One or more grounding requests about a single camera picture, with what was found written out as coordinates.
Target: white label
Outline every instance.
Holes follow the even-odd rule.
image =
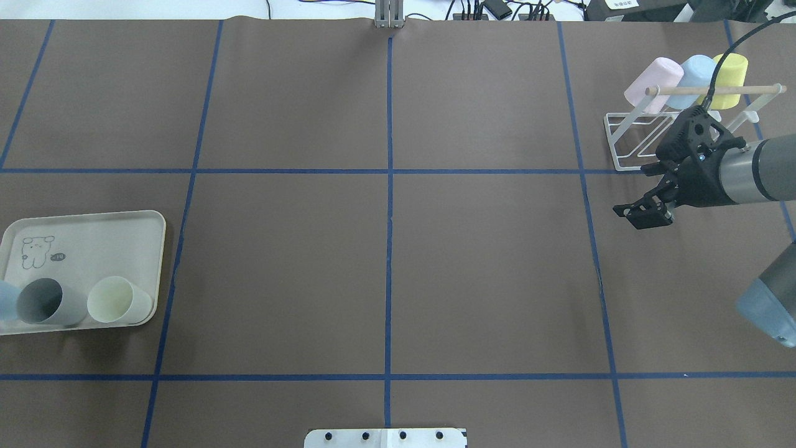
[[[626,10],[638,6],[638,0],[605,0],[605,4],[612,10]]]

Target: brown table surface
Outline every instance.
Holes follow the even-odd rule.
[[[793,446],[796,352],[735,299],[789,205],[611,212],[602,128],[738,23],[0,22],[0,229],[155,209],[137,328],[0,337],[0,446]],[[796,27],[739,51],[796,86]],[[793,132],[788,92],[760,113]],[[746,125],[739,134],[756,140]]]

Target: black box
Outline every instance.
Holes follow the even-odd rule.
[[[683,10],[688,0],[636,0],[638,6],[612,10],[607,2],[626,0],[591,0],[586,19],[593,22],[671,22]]]

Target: wooden handle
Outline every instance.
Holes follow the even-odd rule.
[[[716,95],[750,94],[763,95],[766,93],[785,93],[788,88],[782,84],[773,85],[742,85],[739,87],[716,87]],[[646,94],[654,95],[705,95],[707,87],[648,87]]]

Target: bear drawing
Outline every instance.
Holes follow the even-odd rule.
[[[47,261],[50,243],[55,237],[33,237],[22,240],[22,268],[41,268]]]

